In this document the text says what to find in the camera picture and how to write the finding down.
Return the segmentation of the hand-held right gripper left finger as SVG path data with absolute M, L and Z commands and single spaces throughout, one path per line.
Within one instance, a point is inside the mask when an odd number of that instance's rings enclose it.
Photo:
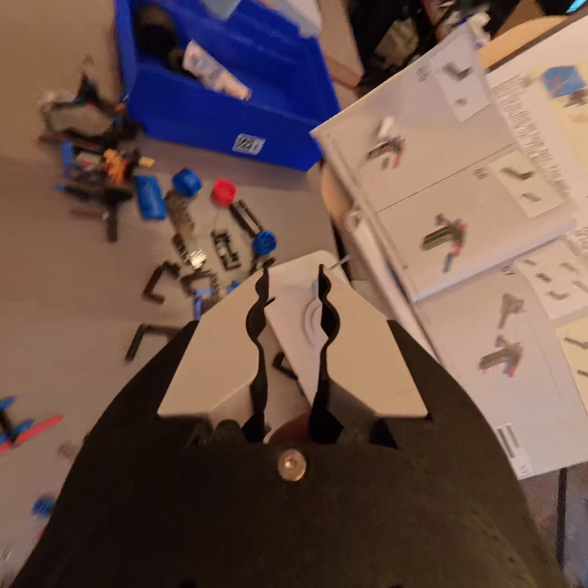
M 198 321 L 161 401 L 162 419 L 237 422 L 249 442 L 266 436 L 268 377 L 259 341 L 266 327 L 268 269 L 257 271 Z

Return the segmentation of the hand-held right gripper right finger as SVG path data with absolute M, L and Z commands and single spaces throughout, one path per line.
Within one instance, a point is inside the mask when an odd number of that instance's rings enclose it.
M 380 422 L 425 418 L 428 408 L 385 315 L 324 265 L 316 290 L 319 366 L 311 439 L 336 443 L 345 430 L 369 436 Z

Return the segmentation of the small beam and pins assembly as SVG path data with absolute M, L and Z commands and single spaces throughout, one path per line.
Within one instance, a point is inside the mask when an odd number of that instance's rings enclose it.
M 15 396 L 1 399 L 1 454 L 21 446 L 63 420 L 63 414 L 57 414 L 43 421 L 26 419 L 15 423 L 8 415 L 8 409 L 15 400 Z

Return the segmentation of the grey desk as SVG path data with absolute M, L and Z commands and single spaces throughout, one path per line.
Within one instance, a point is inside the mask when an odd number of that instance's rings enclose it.
M 148 336 L 123 357 L 140 323 L 184 326 L 190 301 L 165 276 L 166 302 L 141 293 L 153 269 L 174 257 L 168 223 L 143 222 L 130 202 L 119 242 L 95 217 L 80 218 L 55 187 L 54 145 L 37 141 L 39 102 L 75 91 L 91 56 L 99 88 L 120 85 L 112 1 L 1 1 L 1 397 L 12 418 L 62 421 L 1 455 L 1 581 L 10 583 L 46 524 L 31 511 L 55 497 L 72 458 L 124 384 L 166 342 Z

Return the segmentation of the blue and black brick assembly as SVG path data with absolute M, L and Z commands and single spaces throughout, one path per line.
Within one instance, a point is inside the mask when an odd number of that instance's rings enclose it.
M 240 285 L 240 281 L 232 281 L 224 289 L 215 290 L 212 286 L 196 288 L 192 294 L 194 319 L 200 321 L 202 316 L 217 305 Z

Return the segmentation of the black cylindrical toy piece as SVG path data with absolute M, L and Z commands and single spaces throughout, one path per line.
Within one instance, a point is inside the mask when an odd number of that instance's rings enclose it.
M 228 206 L 229 213 L 237 222 L 241 230 L 245 231 L 250 239 L 256 238 L 262 231 L 263 226 L 255 217 L 244 200 L 233 202 Z

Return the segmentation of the long black beam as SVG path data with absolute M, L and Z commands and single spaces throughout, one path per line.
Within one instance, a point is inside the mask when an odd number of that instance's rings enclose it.
M 170 189 L 164 198 L 164 203 L 168 218 L 175 230 L 172 238 L 175 249 L 184 264 L 194 270 L 201 270 L 207 261 L 207 255 L 196 241 L 195 223 L 188 211 L 188 198 Z

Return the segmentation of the red wheel hub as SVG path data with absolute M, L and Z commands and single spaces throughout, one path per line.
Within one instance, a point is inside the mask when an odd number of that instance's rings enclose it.
M 228 208 L 236 198 L 238 188 L 227 178 L 219 178 L 215 181 L 210 197 L 214 204 L 221 208 Z

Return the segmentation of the blue ribbed panel brick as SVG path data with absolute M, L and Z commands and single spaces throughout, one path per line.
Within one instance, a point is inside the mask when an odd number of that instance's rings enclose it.
M 164 221 L 167 211 L 158 179 L 152 175 L 136 175 L 134 185 L 142 220 Z

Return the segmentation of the open instruction booklet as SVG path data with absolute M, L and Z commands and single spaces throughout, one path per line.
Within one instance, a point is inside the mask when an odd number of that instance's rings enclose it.
M 574 203 L 522 151 L 490 69 L 587 59 L 587 10 L 491 67 L 462 25 L 311 131 L 350 195 L 353 231 L 519 479 L 587 462 L 587 244 Z

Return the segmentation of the partly built toy truck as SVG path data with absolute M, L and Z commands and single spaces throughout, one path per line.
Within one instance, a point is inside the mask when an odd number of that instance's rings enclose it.
M 58 190 L 86 206 L 74 215 L 102 220 L 109 243 L 119 240 L 119 213 L 134 197 L 133 175 L 155 165 L 134 146 L 141 125 L 130 118 L 127 102 L 126 96 L 112 101 L 101 95 L 92 56 L 86 56 L 77 90 L 49 92 L 39 104 L 39 141 L 58 146 L 66 179 Z

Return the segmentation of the blue plastic bin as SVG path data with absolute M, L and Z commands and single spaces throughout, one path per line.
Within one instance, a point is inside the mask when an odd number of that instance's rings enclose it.
M 175 46 L 197 42 L 252 92 L 239 100 L 205 87 L 139 43 L 139 11 L 172 22 Z M 308 171 L 321 158 L 314 128 L 340 111 L 319 40 L 258 1 L 229 19 L 200 1 L 114 1 L 115 38 L 131 119 L 150 138 Z

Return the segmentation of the white plastic packet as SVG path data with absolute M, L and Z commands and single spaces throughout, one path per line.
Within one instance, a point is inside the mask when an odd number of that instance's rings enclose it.
M 199 80 L 206 88 L 239 100 L 249 100 L 251 89 L 239 81 L 198 43 L 191 40 L 185 49 L 182 69 Z

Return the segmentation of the black toy tyre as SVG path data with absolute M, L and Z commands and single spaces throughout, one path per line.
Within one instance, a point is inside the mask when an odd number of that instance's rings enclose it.
M 182 70 L 185 52 L 169 11 L 153 2 L 140 4 L 135 9 L 134 26 L 140 50 L 157 57 L 172 71 Z

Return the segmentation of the black rectangular frame brick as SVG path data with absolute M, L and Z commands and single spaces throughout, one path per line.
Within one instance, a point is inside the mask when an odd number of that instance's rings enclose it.
M 210 239 L 225 271 L 240 269 L 242 264 L 237 250 L 232 245 L 228 231 L 211 230 Z

